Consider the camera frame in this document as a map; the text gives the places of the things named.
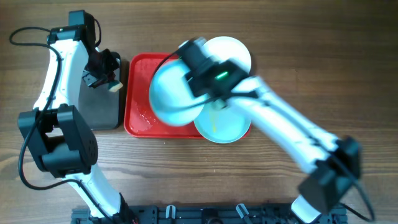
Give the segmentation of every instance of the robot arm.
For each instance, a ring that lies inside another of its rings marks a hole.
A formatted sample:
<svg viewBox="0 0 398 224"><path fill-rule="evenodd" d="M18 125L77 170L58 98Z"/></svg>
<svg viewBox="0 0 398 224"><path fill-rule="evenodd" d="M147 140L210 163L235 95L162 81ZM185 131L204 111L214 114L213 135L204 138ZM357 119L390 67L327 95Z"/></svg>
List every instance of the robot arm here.
<svg viewBox="0 0 398 224"><path fill-rule="evenodd" d="M44 113L28 142L37 167L42 172L50 172L55 178L79 181L81 185L68 183L89 206L93 223L105 223L101 219L107 218L109 221L109 217L113 219L112 223L131 223L134 215L122 195L112 188L98 167L96 138L78 112L82 80L93 88L118 82L114 80L113 71L119 64L108 49L102 52L95 49L92 15L75 11L70 12L69 16L69 26L52 29L47 39L62 58L52 102L43 111L58 66L57 56L50 50L50 64L43 90L34 104L34 110L19 115L18 126L26 138L38 114ZM52 132L54 127L60 128L63 136L48 137L46 133Z"/></svg>
<svg viewBox="0 0 398 224"><path fill-rule="evenodd" d="M302 116L278 97L260 77L246 78L232 90L233 93L250 91L258 92L259 98L232 97L226 101L227 104L251 118L256 127L291 156L302 172L311 174L317 169L317 161L325 161L329 157L328 153L314 145L312 138L319 139L331 152L337 149L337 136ZM291 209L304 223L311 223L321 215L301 195Z"/></svg>
<svg viewBox="0 0 398 224"><path fill-rule="evenodd" d="M61 67L61 76L55 91L54 99L49 109L57 109L61 104L75 105L78 108L81 74L88 62L88 53L81 40L73 39L59 40L52 44L63 58ZM39 99L33 106L43 110L47 103L47 97L50 93L52 83L55 80L55 71L57 70L57 56L50 50L50 64L45 77L43 90Z"/></svg>
<svg viewBox="0 0 398 224"><path fill-rule="evenodd" d="M313 124L278 97L260 77L245 71L241 62L217 62L201 45L201 39L189 40L176 51L190 69L185 79L192 96L209 94L225 100L228 106L252 119L309 174L299 185L301 195L291 207L301 221L311 223L322 213L328 213L353 184L352 177L346 176L334 159L343 162L358 179L360 145L352 138L340 140Z"/></svg>

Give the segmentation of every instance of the black clamp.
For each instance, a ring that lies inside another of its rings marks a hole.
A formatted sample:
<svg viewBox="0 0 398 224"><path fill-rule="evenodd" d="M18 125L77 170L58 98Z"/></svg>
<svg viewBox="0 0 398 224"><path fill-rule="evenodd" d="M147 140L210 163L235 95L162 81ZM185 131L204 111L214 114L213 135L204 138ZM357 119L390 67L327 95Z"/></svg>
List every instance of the black clamp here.
<svg viewBox="0 0 398 224"><path fill-rule="evenodd" d="M118 213L114 214L109 221L107 218L91 218L92 224L138 224L138 217L129 208L129 205L124 200L123 196L120 194L120 210Z"/></svg>
<svg viewBox="0 0 398 224"><path fill-rule="evenodd" d="M239 82L250 76L236 61L229 59L219 63L205 55L201 48L201 42L194 39L188 40L176 51L191 70L185 78L194 97L206 93L212 97L230 95Z"/></svg>
<svg viewBox="0 0 398 224"><path fill-rule="evenodd" d="M240 203L236 206L236 211L238 212L239 217L244 220L245 224L253 224L253 222L250 220L249 211L243 203Z"/></svg>
<svg viewBox="0 0 398 224"><path fill-rule="evenodd" d="M175 223L175 213L177 212L174 205L168 205L166 207L166 220L168 220L169 224Z"/></svg>
<svg viewBox="0 0 398 224"><path fill-rule="evenodd" d="M18 127L24 138L40 113L36 108L19 114ZM98 158L98 145L78 110L75 106L61 105L44 113L27 145L37 167L55 178L79 172L89 174ZM63 136L48 137L46 134L54 127L60 128Z"/></svg>

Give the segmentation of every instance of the black metal base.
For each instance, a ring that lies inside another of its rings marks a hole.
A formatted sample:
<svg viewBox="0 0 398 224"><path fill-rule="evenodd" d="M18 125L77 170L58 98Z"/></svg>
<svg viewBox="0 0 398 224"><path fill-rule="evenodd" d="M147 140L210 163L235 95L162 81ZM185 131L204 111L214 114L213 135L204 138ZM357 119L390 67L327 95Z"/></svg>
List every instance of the black metal base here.
<svg viewBox="0 0 398 224"><path fill-rule="evenodd" d="M247 206L246 208L253 224L300 223L290 211L289 203ZM130 206L130 209L139 217L137 224L208 224L209 220L215 217L215 214L224 224L245 224L235 207L176 207L174 219L166 218L165 207ZM329 215L322 215L315 223L347 224L346 209L341 206L335 207ZM71 224L92 224L90 211L88 209L74 209Z"/></svg>
<svg viewBox="0 0 398 224"><path fill-rule="evenodd" d="M120 68L114 71L115 80L121 80L122 63L120 57L116 59ZM121 93L112 93L108 84L97 88L90 88L81 80L79 95L79 112L92 130L114 129L121 122Z"/></svg>

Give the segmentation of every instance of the wooden table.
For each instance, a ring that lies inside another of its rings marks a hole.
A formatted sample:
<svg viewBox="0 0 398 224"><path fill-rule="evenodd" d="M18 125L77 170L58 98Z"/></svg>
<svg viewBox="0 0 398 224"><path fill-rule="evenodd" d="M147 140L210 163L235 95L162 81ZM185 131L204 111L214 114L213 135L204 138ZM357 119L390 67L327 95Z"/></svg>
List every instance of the wooden table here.
<svg viewBox="0 0 398 224"><path fill-rule="evenodd" d="M130 60L172 52L184 40L227 35L253 53L257 74L310 120L364 146L363 184L379 220L398 220L398 5L394 1L14 0L0 3L0 223L69 223L84 206L64 185L36 192L19 180L17 117L31 110L48 50L16 47L24 26L66 26L85 9L101 23L102 48ZM45 42L43 32L19 41ZM130 205L291 202L304 179L291 158L256 128L233 144L136 139L121 126L95 132L98 164ZM54 182L27 153L25 172ZM343 199L366 212L354 190ZM352 223L358 219L350 216Z"/></svg>

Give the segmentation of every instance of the white bowl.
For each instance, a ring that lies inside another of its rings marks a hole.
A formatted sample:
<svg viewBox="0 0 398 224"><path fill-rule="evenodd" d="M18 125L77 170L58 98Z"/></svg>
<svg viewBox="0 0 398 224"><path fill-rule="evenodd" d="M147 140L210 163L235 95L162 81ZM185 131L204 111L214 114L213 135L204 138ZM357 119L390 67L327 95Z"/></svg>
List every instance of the white bowl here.
<svg viewBox="0 0 398 224"><path fill-rule="evenodd" d="M203 47L209 55L220 62L234 58L246 72L250 72L250 52L239 40L232 37L215 37L206 42Z"/></svg>
<svg viewBox="0 0 398 224"><path fill-rule="evenodd" d="M193 121L199 133L209 141L222 144L243 137L250 128L250 119L231 108L217 109L215 104L206 104Z"/></svg>
<svg viewBox="0 0 398 224"><path fill-rule="evenodd" d="M149 103L156 117L171 126L191 123L205 105L188 110L171 110L191 106L207 99L207 95L195 98L184 77L190 69L182 60L165 63L153 77L149 87Z"/></svg>

